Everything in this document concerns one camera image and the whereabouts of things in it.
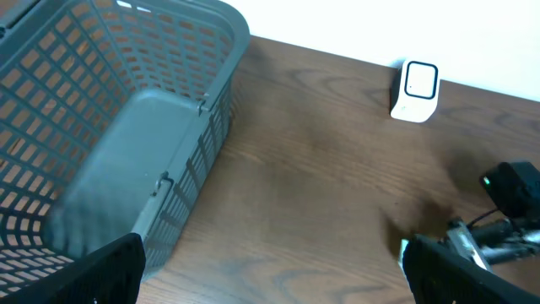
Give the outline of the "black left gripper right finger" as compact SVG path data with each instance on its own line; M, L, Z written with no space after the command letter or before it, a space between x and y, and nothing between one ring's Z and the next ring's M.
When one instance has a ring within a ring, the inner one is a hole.
M420 304L539 304L538 296L422 235L409 241L402 271Z

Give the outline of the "teal wet wipes pack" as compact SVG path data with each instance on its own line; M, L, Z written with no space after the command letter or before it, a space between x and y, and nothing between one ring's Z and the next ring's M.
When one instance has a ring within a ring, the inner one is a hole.
M400 243L400 249L398 254L398 265L402 268L403 267L403 259L404 259L404 253L408 247L409 240L408 239L402 239Z

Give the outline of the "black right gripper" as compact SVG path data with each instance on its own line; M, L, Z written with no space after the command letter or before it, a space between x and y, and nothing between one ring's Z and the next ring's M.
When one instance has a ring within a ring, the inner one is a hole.
M445 247L482 269L539 255L539 220L497 220L468 228L457 219L449 224Z

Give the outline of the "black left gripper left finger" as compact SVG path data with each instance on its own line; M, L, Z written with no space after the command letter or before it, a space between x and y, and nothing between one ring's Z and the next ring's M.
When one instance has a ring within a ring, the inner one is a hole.
M129 233L3 298L4 304L134 304L145 269L141 236Z

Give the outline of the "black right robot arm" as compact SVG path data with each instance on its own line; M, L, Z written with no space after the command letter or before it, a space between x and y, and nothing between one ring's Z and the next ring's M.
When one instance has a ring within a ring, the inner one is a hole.
M539 254L539 170L530 162L501 162L479 177L494 209L470 222L448 224L440 244L491 270Z

